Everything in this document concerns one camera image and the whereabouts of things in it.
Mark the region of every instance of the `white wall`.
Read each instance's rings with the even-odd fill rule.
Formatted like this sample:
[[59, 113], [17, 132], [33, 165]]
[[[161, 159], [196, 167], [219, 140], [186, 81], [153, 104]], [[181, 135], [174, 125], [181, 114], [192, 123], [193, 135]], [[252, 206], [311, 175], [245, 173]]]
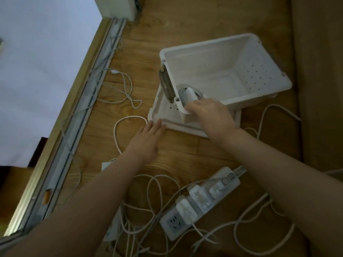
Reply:
[[100, 22], [94, 0], [1, 0], [0, 165], [49, 137]]
[[134, 21], [137, 15], [135, 0], [95, 0], [103, 17], [125, 18]]

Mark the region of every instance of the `wood grain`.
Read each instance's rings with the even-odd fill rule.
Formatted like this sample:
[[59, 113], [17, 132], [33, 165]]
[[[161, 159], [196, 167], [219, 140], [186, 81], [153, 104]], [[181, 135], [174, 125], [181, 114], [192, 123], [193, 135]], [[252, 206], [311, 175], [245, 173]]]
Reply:
[[[159, 85], [159, 51], [165, 47], [204, 41], [233, 34], [252, 32], [262, 40], [267, 51], [281, 69], [295, 80], [295, 62], [292, 39], [292, 23], [289, 0], [144, 0], [144, 7], [138, 24], [128, 24], [121, 38], [121, 50], [117, 51], [111, 68], [129, 74], [134, 88], [132, 97], [142, 99], [143, 104], [133, 109], [129, 101], [112, 105], [97, 102], [80, 141], [76, 156], [88, 182], [101, 171], [101, 163], [119, 155], [113, 141], [113, 127], [124, 116], [146, 117], [152, 106]], [[107, 74], [106, 83], [122, 88], [120, 75]], [[101, 98], [113, 100], [123, 95], [109, 86], [103, 86]], [[245, 108], [242, 111], [242, 127], [258, 128], [263, 109], [270, 103], [279, 103], [298, 113], [296, 90], [279, 94], [274, 99]], [[141, 119], [127, 119], [118, 125], [117, 138], [121, 149], [143, 124]], [[264, 120], [261, 140], [301, 160], [300, 126], [290, 116], [278, 109], [270, 109]], [[237, 167], [239, 164], [231, 155], [212, 144], [209, 140], [189, 134], [168, 130], [159, 143], [158, 157], [145, 166], [141, 173], [167, 174], [181, 185], [210, 177], [219, 168]], [[75, 164], [62, 189], [63, 195], [77, 182]], [[147, 207], [145, 198], [148, 179], [134, 179], [126, 198], [129, 203]], [[241, 185], [223, 202], [206, 214], [198, 223], [199, 228], [212, 229], [232, 221], [264, 192], [245, 174]], [[163, 199], [166, 202], [176, 191], [172, 181], [161, 178]], [[151, 187], [151, 202], [158, 210], [159, 198], [156, 184]], [[149, 215], [129, 210], [128, 216], [136, 224], [143, 224]], [[264, 251], [279, 242], [286, 234], [290, 220], [275, 215], [269, 208], [255, 222], [238, 229], [241, 243], [255, 251]], [[219, 245], [203, 243], [198, 256], [245, 256], [233, 240], [233, 228], [227, 227], [216, 233]], [[190, 246], [199, 237], [187, 235], [170, 256], [188, 256]], [[154, 251], [165, 250], [165, 239], [160, 227], [152, 232], [144, 243]], [[126, 236], [119, 241], [118, 251], [125, 253]], [[305, 256], [306, 247], [302, 234], [296, 230], [284, 247], [274, 256]]]

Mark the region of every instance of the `wall socket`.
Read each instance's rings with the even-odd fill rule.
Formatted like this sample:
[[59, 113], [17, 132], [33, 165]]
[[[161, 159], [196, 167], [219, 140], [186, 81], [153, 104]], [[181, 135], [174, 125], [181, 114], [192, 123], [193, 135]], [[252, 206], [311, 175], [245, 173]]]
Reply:
[[[227, 186], [228, 184], [228, 178], [230, 175], [234, 174], [234, 172], [229, 167], [223, 167], [220, 170], [218, 170], [212, 177], [210, 178], [223, 178], [222, 182]], [[239, 186], [240, 181], [236, 177], [234, 178], [230, 183], [229, 186], [226, 187], [226, 189], [223, 190], [223, 192], [218, 195], [217, 198], [213, 198], [211, 194], [209, 193], [209, 189], [216, 184], [218, 181], [205, 181], [203, 184], [200, 185], [200, 187], [203, 188], [203, 190], [206, 192], [207, 196], [212, 199], [213, 205], [210, 207], [214, 207], [216, 204], [219, 203], [224, 197], [226, 197], [231, 191], [233, 191], [236, 187]], [[186, 196], [186, 199], [189, 201], [191, 206], [194, 208], [198, 215], [198, 220], [204, 215], [204, 213], [201, 211], [198, 204], [192, 199], [190, 195]], [[178, 238], [180, 235], [182, 235], [188, 228], [190, 228], [192, 225], [187, 225], [183, 218], [181, 217], [180, 213], [176, 209], [176, 205], [173, 205], [160, 219], [160, 224], [162, 228], [164, 229], [165, 233], [168, 235], [169, 239], [171, 241], [174, 241], [176, 238]]]

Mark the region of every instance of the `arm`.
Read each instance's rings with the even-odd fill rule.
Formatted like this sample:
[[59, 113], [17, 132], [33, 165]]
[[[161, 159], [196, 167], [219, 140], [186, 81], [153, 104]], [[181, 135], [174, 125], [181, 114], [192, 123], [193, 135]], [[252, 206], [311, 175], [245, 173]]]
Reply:
[[224, 148], [319, 248], [342, 256], [343, 184], [237, 128], [227, 108], [212, 99], [187, 104], [208, 137]]
[[139, 169], [157, 156], [165, 129], [142, 127], [122, 155], [7, 252], [9, 256], [94, 256]]

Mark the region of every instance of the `hand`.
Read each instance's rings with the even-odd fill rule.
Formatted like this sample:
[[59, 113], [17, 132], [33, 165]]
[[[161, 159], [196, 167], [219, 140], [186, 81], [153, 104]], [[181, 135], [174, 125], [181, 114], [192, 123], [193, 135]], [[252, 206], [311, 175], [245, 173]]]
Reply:
[[219, 146], [223, 146], [225, 138], [239, 129], [226, 106], [214, 99], [195, 100], [185, 109], [197, 115], [203, 131]]
[[148, 164], [157, 157], [157, 142], [166, 125], [159, 119], [156, 124], [149, 121], [146, 126], [142, 126], [136, 135], [131, 139], [124, 153], [131, 153], [133, 157], [138, 157], [142, 164]]

